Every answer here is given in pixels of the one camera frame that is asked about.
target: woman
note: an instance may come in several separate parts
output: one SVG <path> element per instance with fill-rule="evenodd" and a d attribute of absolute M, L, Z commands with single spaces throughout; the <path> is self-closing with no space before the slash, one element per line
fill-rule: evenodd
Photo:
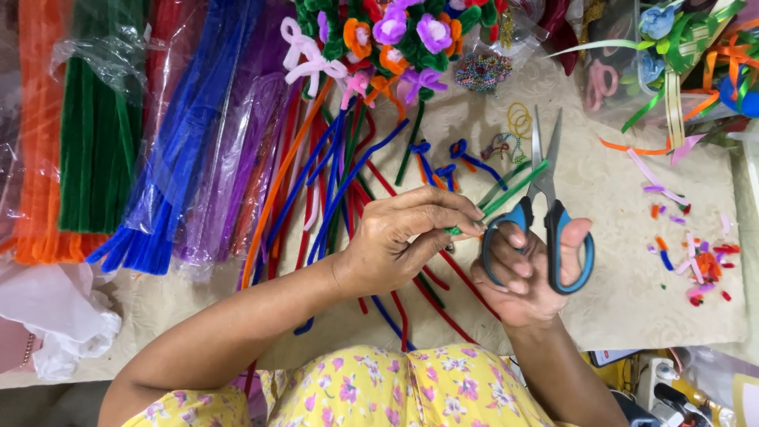
<path fill-rule="evenodd" d="M 451 241 L 482 234 L 483 215 L 467 198 L 434 187 L 367 205 L 344 251 L 236 293 L 145 347 L 111 384 L 99 425 L 250 425 L 244 395 L 225 385 L 279 336 L 346 299 L 398 289 Z M 452 226 L 464 234 L 442 230 Z M 563 283 L 579 276 L 578 249 L 590 227 L 576 219 L 564 228 Z M 501 316 L 531 395 L 480 347 L 399 355 L 359 346 L 322 356 L 275 387 L 269 425 L 628 425 L 556 315 L 566 297 L 546 281 L 546 246 L 516 227 L 499 231 L 491 268 L 508 289 L 490 281 L 481 260 L 471 273 Z M 523 255 L 514 249 L 523 247 Z"/>

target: hand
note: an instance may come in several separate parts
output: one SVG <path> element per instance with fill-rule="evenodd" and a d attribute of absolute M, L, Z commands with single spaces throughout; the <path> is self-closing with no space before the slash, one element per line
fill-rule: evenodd
<path fill-rule="evenodd" d="M 570 285 L 580 277 L 579 249 L 593 223 L 586 218 L 569 221 L 561 235 L 560 280 Z M 491 241 L 490 269 L 505 287 L 493 283 L 482 263 L 472 264 L 474 285 L 485 301 L 501 316 L 504 327 L 548 325 L 564 307 L 568 296 L 559 295 L 548 284 L 548 248 L 533 232 L 527 241 L 514 223 L 501 223 Z M 524 254 L 515 248 L 524 247 Z"/>
<path fill-rule="evenodd" d="M 476 221 L 484 216 L 468 198 L 429 185 L 369 203 L 332 268 L 341 294 L 357 298 L 398 289 L 450 242 L 482 234 L 485 226 Z M 443 230 L 453 226 L 462 234 Z"/>

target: beige tablecloth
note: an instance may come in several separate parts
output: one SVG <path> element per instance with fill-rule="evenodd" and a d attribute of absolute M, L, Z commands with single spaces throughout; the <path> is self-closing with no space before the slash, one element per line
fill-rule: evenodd
<path fill-rule="evenodd" d="M 333 101 L 335 111 L 337 100 Z M 658 148 L 663 144 L 661 134 L 638 131 L 636 136 L 636 130 L 632 130 L 621 135 L 614 128 L 590 121 L 583 112 L 574 79 L 565 77 L 551 60 L 534 59 L 500 85 L 498 97 L 469 93 L 451 85 L 447 92 L 436 95 L 427 104 L 420 137 L 432 144 L 428 154 L 432 164 L 450 163 L 449 145 L 459 138 L 466 138 L 470 143 L 468 152 L 478 155 L 480 148 L 488 145 L 495 134 L 508 131 L 505 111 L 514 102 L 530 108 L 534 104 L 540 106 L 545 141 L 550 139 L 559 107 L 563 107 L 564 126 L 555 177 L 557 197 L 573 217 L 589 217 L 594 221 L 596 265 L 593 276 L 589 284 L 570 299 L 562 313 L 578 346 L 583 350 L 610 350 L 744 340 L 747 323 L 740 268 L 725 270 L 719 283 L 720 289 L 732 295 L 731 302 L 724 301 L 718 293 L 711 293 L 705 303 L 696 308 L 685 298 L 685 291 L 691 287 L 688 280 L 666 271 L 659 257 L 647 251 L 654 237 L 662 236 L 669 243 L 672 262 L 679 264 L 686 256 L 680 242 L 685 241 L 687 231 L 711 242 L 738 241 L 737 227 L 733 227 L 728 236 L 723 237 L 721 233 L 720 214 L 735 218 L 729 155 L 715 147 L 699 146 L 675 167 L 669 166 L 668 157 L 645 159 L 666 185 L 693 203 L 685 226 L 666 218 L 652 220 L 649 215 L 652 203 L 665 203 L 670 212 L 676 212 L 676 206 L 663 196 L 643 193 L 645 178 L 627 154 L 601 146 L 598 138 Z M 410 116 L 413 118 L 415 114 L 412 109 Z M 395 125 L 397 115 L 391 104 L 382 102 L 373 111 L 373 117 L 378 138 L 382 138 Z M 388 179 L 398 170 L 410 132 L 411 126 L 408 126 L 372 158 Z M 527 153 L 528 144 L 529 141 L 525 143 Z M 509 165 L 499 165 L 499 161 L 492 164 L 504 172 Z M 368 171 L 364 176 L 378 197 L 387 196 Z M 461 167 L 457 177 L 461 192 L 474 201 L 493 184 L 486 173 L 472 174 Z M 419 185 L 416 165 L 411 163 L 404 185 L 398 190 Z M 521 196 L 514 197 L 503 210 L 511 208 Z M 544 236 L 540 221 L 546 212 L 543 198 L 538 198 L 535 210 L 534 230 Z M 301 205 L 293 223 L 301 224 L 302 215 Z M 281 273 L 292 270 L 299 239 L 299 232 L 289 236 Z M 477 252 L 477 241 L 460 242 L 456 244 L 454 257 L 468 272 Z M 436 256 L 429 266 L 452 285 L 448 292 L 437 291 L 448 314 L 482 346 L 501 354 L 509 353 L 511 347 L 497 320 L 444 260 Z M 235 262 L 219 266 L 210 285 L 189 283 L 176 274 L 141 276 L 136 280 L 130 274 L 120 274 L 115 281 L 118 285 L 115 295 L 125 316 L 123 330 L 113 348 L 102 358 L 83 361 L 72 381 L 113 378 L 129 358 L 166 328 L 228 295 L 237 278 Z M 409 283 L 399 292 L 411 322 L 410 339 L 414 345 L 428 348 L 462 341 L 413 284 Z M 400 322 L 392 299 L 380 298 L 390 315 Z M 259 361 L 258 367 L 297 367 L 330 350 L 360 343 L 399 350 L 400 340 L 371 302 L 369 307 L 369 314 L 362 315 L 358 303 L 350 301 L 317 315 L 309 333 L 299 337 L 286 334 Z M 29 375 L 0 376 L 0 387 L 37 382 Z"/>

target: scissors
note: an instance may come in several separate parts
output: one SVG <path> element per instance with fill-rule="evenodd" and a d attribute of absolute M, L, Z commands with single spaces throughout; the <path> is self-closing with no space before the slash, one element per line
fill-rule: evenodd
<path fill-rule="evenodd" d="M 611 84 L 606 84 L 606 75 L 611 77 Z M 601 64 L 596 59 L 591 64 L 587 73 L 587 93 L 585 95 L 585 105 L 590 111 L 601 109 L 601 103 L 605 96 L 612 96 L 617 91 L 619 85 L 619 76 L 613 67 Z"/>
<path fill-rule="evenodd" d="M 538 120 L 537 106 L 535 106 L 535 116 L 532 122 L 532 167 L 536 169 L 543 162 L 543 150 L 540 145 L 540 123 Z M 530 184 L 530 188 L 527 191 L 527 195 L 524 196 L 519 203 L 514 207 L 511 212 L 504 213 L 494 218 L 487 226 L 485 236 L 482 239 L 482 259 L 485 266 L 485 271 L 488 277 L 498 286 L 504 286 L 500 280 L 493 274 L 490 269 L 490 242 L 493 239 L 493 234 L 498 231 L 498 225 L 500 223 L 514 223 L 522 232 L 525 237 L 528 235 L 528 231 L 532 226 L 534 216 L 532 214 L 532 202 L 538 193 L 546 195 L 546 202 L 548 205 L 548 213 L 543 221 L 546 227 L 546 239 L 548 240 L 548 283 L 551 285 L 551 289 L 562 295 L 569 295 L 571 293 L 579 291 L 588 278 L 591 276 L 593 270 L 593 262 L 595 259 L 595 247 L 593 243 L 593 236 L 590 233 L 585 236 L 585 263 L 582 267 L 582 273 L 580 277 L 570 285 L 563 285 L 561 282 L 562 271 L 562 259 L 561 259 L 561 236 L 564 227 L 569 223 L 571 217 L 567 213 L 564 205 L 561 201 L 556 199 L 556 191 L 553 187 L 553 171 L 556 169 L 556 159 L 559 155 L 559 139 L 561 139 L 562 128 L 562 110 L 559 110 L 559 117 L 556 119 L 556 124 L 553 128 L 553 135 L 551 136 L 551 142 L 548 146 L 548 154 L 546 160 L 548 160 L 548 167 Z"/>

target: blue fabric flower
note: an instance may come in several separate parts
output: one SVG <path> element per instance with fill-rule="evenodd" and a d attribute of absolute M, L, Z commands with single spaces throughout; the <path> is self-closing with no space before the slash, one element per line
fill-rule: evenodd
<path fill-rule="evenodd" d="M 656 80 L 664 71 L 666 63 L 663 59 L 654 60 L 648 51 L 641 52 L 641 67 L 643 68 L 643 83 L 649 84 Z"/>
<path fill-rule="evenodd" d="M 641 32 L 652 40 L 663 39 L 675 23 L 675 6 L 653 6 L 641 14 Z"/>

